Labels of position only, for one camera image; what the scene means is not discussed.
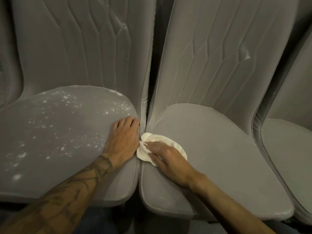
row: seat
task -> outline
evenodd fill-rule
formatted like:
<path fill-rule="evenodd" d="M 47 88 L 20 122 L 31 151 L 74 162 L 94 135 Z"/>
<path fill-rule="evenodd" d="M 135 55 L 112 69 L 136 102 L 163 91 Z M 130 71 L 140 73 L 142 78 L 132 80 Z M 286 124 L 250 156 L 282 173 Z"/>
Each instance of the seat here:
<path fill-rule="evenodd" d="M 24 77 L 21 98 L 0 113 L 0 201 L 31 202 L 87 166 L 113 122 L 145 130 L 156 0 L 11 0 Z M 134 157 L 93 205 L 133 194 Z"/>
<path fill-rule="evenodd" d="M 175 0 L 146 131 L 171 138 L 190 164 L 257 217 L 294 205 L 252 137 L 252 121 L 293 26 L 298 0 Z M 157 167 L 142 163 L 152 212 L 213 215 Z"/>
<path fill-rule="evenodd" d="M 264 98 L 255 125 L 259 148 L 294 200 L 294 216 L 309 225 L 312 225 L 311 51 L 312 27 L 280 71 L 281 82 Z"/>
<path fill-rule="evenodd" d="M 14 102 L 22 92 L 21 67 L 5 0 L 0 0 L 0 108 Z"/>

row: left hand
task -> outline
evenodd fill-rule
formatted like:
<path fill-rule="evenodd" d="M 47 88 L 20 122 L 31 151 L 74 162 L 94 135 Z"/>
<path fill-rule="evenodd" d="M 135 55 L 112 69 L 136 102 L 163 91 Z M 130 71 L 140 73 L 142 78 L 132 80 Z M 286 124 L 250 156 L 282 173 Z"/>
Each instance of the left hand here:
<path fill-rule="evenodd" d="M 114 123 L 102 155 L 111 161 L 114 170 L 132 158 L 138 149 L 139 125 L 140 120 L 132 116 L 122 118 Z"/>

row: tattoo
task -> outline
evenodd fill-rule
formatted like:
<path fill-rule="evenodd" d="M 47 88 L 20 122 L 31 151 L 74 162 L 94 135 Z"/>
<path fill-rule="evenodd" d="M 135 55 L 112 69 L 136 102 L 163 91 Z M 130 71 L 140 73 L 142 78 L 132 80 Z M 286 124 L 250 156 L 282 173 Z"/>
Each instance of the tattoo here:
<path fill-rule="evenodd" d="M 51 189 L 0 227 L 1 233 L 70 233 L 96 189 L 112 171 L 111 161 L 98 157 L 89 166 Z"/>

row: seat cushion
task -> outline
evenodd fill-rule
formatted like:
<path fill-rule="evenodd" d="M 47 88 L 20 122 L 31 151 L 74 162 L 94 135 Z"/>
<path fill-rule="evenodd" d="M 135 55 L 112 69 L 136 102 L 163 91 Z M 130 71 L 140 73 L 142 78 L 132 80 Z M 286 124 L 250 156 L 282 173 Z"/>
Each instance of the seat cushion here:
<path fill-rule="evenodd" d="M 175 104 L 167 107 L 147 131 L 179 143 L 195 169 L 257 217 L 286 219 L 293 214 L 292 201 L 253 138 L 216 110 Z M 142 164 L 140 190 L 143 202 L 152 212 L 213 219 L 193 194 L 150 163 Z"/>
<path fill-rule="evenodd" d="M 292 122 L 266 119 L 261 135 L 273 164 L 311 220 L 312 131 Z"/>
<path fill-rule="evenodd" d="M 66 86 L 19 100 L 0 114 L 0 201 L 31 202 L 89 165 L 112 123 L 132 115 L 124 95 L 94 86 Z M 111 173 L 93 204 L 114 206 L 134 192 L 139 161 Z"/>

